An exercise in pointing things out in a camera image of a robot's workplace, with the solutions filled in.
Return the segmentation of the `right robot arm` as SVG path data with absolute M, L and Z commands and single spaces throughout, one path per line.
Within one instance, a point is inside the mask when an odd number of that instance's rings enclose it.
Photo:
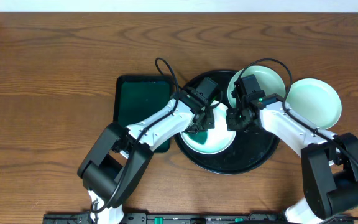
M 304 197 L 287 208 L 290 223 L 327 223 L 358 218 L 345 212 L 358 207 L 358 138 L 320 129 L 293 111 L 276 94 L 230 100 L 230 131 L 249 126 L 272 133 L 301 158 Z

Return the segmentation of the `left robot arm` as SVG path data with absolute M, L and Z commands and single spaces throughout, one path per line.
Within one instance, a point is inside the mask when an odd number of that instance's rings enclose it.
M 80 164 L 77 174 L 93 201 L 95 223 L 120 223 L 123 203 L 138 186 L 156 148 L 182 132 L 213 128 L 216 90 L 189 88 L 147 119 L 122 127 L 109 124 Z

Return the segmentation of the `green scrubbing sponge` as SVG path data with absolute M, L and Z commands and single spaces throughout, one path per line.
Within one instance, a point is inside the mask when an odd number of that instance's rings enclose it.
M 188 137 L 197 144 L 205 144 L 208 140 L 208 132 L 200 131 L 197 133 L 188 133 Z

